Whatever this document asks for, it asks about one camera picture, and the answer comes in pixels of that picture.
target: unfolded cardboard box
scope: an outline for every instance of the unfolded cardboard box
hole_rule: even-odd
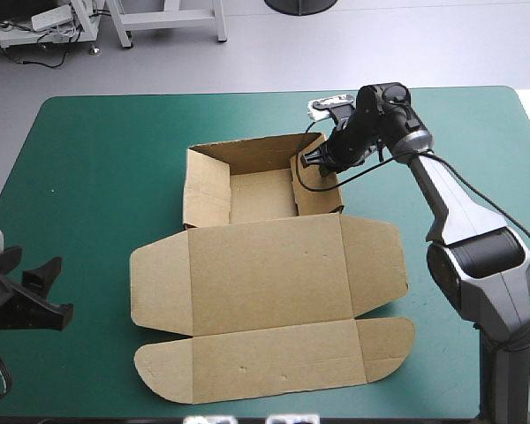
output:
[[[309,137],[308,148],[323,141]],[[190,148],[189,230],[132,254],[134,322],[191,337],[135,354],[163,398],[198,404],[365,384],[410,352],[406,318],[356,319],[407,292],[398,230],[330,213],[343,207],[337,190],[293,184],[301,140]],[[309,185],[337,182],[310,170]]]

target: green tabletop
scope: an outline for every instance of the green tabletop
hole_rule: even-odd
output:
[[[25,249],[15,278],[24,267],[63,256],[50,299],[74,303],[75,315],[62,333],[0,332],[0,352],[15,379],[0,414],[474,416],[478,334],[430,278],[424,238],[432,216],[409,170],[397,163],[344,188],[346,214],[389,221],[401,230],[410,292],[370,315],[416,322],[412,354],[396,373],[366,386],[178,405],[152,393],[135,371],[139,346],[173,335],[132,323],[128,260],[135,248],[181,230],[186,148],[301,132],[309,123],[307,101],[331,94],[45,102],[0,197],[0,228],[7,245]],[[530,123],[516,94],[506,87],[417,89],[413,104],[435,135],[436,152],[530,229]],[[327,132],[329,124],[320,128]]]

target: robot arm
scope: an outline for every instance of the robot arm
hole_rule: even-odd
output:
[[[386,147],[410,168],[435,217],[427,235],[430,274],[461,318],[481,331],[478,419],[530,423],[529,250],[501,215],[473,202],[433,157],[433,137],[405,86],[365,86],[355,109],[348,102],[312,103],[327,110],[336,127],[301,156],[303,166],[319,165],[322,175],[340,172]]]
[[[47,301],[51,285],[61,272],[61,258],[53,258],[38,269],[22,273],[21,284],[6,275],[21,260],[21,247],[4,249],[0,231],[0,329],[64,329],[72,319],[72,304],[54,305]],[[10,373],[0,358],[4,389],[0,399],[11,389]]]

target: gray floor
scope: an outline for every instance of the gray floor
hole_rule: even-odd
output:
[[[57,71],[0,57],[0,191],[51,96],[349,89],[387,80],[530,88],[530,1],[339,0],[306,18],[277,14],[262,0],[223,1],[226,43],[212,28],[185,28],[137,33],[135,48],[122,50],[105,19],[99,57],[82,45]],[[132,10],[161,2],[124,3]],[[58,55],[14,53],[51,62]]]

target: black base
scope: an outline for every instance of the black base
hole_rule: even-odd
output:
[[[239,424],[264,424],[264,419],[241,418]],[[471,419],[322,418],[322,424],[470,424]],[[47,418],[0,417],[0,424],[182,424],[182,418]]]
[[[268,7],[285,15],[306,16],[326,11],[337,0],[265,0]]]

